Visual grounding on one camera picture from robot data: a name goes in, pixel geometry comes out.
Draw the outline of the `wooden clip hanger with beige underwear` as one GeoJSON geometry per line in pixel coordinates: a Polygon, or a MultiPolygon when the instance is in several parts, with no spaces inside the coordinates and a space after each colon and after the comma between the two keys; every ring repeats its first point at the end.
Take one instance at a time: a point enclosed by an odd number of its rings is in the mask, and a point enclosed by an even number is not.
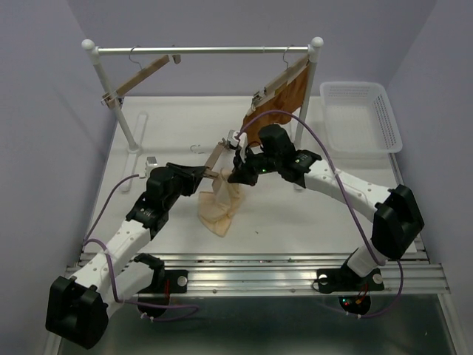
{"type": "Polygon", "coordinates": [[[220,159],[222,153],[228,149],[228,142],[226,139],[222,139],[217,143],[214,147],[212,153],[208,157],[207,161],[204,163],[203,166],[194,167],[191,170],[191,176],[193,179],[203,179],[208,178],[212,180],[216,180],[219,178],[220,174],[215,172],[213,168],[217,164],[217,161],[220,159]]]}

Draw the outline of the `beige underwear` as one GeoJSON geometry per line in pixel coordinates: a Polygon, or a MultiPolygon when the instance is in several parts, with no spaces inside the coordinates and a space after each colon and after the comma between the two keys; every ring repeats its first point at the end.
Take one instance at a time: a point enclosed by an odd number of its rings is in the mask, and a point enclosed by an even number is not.
{"type": "Polygon", "coordinates": [[[224,237],[230,229],[234,215],[245,199],[245,192],[238,183],[229,183],[231,171],[221,169],[212,183],[212,190],[198,195],[198,218],[213,234],[224,237]]]}

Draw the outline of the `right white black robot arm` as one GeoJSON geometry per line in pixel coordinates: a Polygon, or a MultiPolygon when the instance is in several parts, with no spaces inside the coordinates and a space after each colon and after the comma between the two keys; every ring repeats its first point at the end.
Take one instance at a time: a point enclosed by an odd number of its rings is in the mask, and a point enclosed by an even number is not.
{"type": "Polygon", "coordinates": [[[288,133],[278,124],[259,131],[261,151],[253,153],[247,135],[231,131],[228,145],[235,151],[229,183],[253,186],[260,175],[276,172],[289,183],[319,192],[344,203],[352,216],[362,214],[372,223],[372,234],[364,238],[340,270],[348,288],[363,284],[367,275],[388,260],[399,260],[425,226],[410,188],[388,188],[343,172],[320,155],[296,149],[288,133]]]}

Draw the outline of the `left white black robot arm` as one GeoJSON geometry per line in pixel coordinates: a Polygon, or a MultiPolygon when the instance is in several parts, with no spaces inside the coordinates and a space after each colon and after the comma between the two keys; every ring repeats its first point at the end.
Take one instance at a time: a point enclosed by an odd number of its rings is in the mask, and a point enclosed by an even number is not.
{"type": "Polygon", "coordinates": [[[167,163],[154,168],[146,188],[108,243],[87,237],[100,251],[71,277],[50,286],[45,328],[85,349],[104,335],[112,315],[139,291],[164,284],[163,261],[141,250],[169,220],[177,200],[193,195],[209,168],[167,163]]]}

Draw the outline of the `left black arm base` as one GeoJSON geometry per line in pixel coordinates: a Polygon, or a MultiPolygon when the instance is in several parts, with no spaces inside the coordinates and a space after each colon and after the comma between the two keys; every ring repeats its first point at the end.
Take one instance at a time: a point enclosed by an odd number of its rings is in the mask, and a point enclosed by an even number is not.
{"type": "Polygon", "coordinates": [[[152,323],[180,321],[195,315],[200,309],[198,305],[181,305],[171,301],[172,294],[185,294],[187,289],[187,270],[162,268],[153,273],[145,288],[126,297],[125,304],[136,306],[140,318],[152,323]]]}

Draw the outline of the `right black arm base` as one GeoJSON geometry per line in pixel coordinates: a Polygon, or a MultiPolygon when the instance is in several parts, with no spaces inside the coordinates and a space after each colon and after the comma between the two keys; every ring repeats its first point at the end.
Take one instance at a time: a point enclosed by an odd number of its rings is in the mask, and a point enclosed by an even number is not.
{"type": "Polygon", "coordinates": [[[316,272],[312,287],[321,294],[340,293],[338,302],[342,310],[362,317],[371,307],[370,292],[383,291],[384,280],[378,268],[365,277],[348,268],[322,268],[316,272]]]}

